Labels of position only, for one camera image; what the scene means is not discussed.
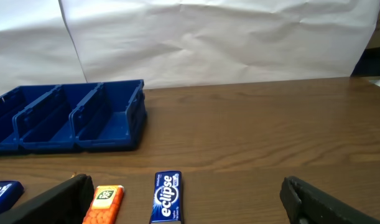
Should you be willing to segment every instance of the white paper sheet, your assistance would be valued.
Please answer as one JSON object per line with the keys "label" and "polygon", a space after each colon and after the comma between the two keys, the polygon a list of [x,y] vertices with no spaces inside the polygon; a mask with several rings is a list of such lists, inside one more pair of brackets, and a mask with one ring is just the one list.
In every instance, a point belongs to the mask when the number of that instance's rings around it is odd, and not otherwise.
{"label": "white paper sheet", "polygon": [[85,82],[56,0],[0,0],[0,95],[19,85]]}
{"label": "white paper sheet", "polygon": [[349,76],[379,0],[62,0],[89,82],[147,88]]}

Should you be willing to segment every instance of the blue storage container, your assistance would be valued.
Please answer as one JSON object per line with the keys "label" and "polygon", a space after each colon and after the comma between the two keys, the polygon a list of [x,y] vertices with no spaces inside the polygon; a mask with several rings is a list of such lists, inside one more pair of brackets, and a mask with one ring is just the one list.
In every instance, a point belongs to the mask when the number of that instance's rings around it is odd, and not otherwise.
{"label": "blue storage container", "polygon": [[70,150],[70,113],[97,83],[56,85],[13,117],[19,144],[30,151]]}
{"label": "blue storage container", "polygon": [[18,150],[12,118],[55,85],[19,86],[0,96],[0,152]]}
{"label": "blue storage container", "polygon": [[75,142],[86,148],[134,147],[146,120],[142,80],[99,83],[72,112]]}

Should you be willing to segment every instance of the wooden table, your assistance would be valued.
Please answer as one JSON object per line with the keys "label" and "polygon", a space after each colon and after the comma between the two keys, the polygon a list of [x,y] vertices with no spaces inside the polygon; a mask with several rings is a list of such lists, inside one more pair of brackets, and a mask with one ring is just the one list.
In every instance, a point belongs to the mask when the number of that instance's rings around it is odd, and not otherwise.
{"label": "wooden table", "polygon": [[181,170],[187,224],[289,223],[279,199],[296,175],[380,219],[380,88],[331,78],[146,90],[138,150],[0,157],[18,204],[74,172],[121,184],[116,223],[145,224],[154,174]]}

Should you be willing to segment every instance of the orange candy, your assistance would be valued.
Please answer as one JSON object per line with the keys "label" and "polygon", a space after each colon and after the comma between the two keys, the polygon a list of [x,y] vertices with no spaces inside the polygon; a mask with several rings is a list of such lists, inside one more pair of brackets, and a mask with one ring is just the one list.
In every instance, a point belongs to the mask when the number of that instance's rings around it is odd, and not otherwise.
{"label": "orange candy", "polygon": [[83,224],[114,224],[123,194],[122,186],[98,186]]}

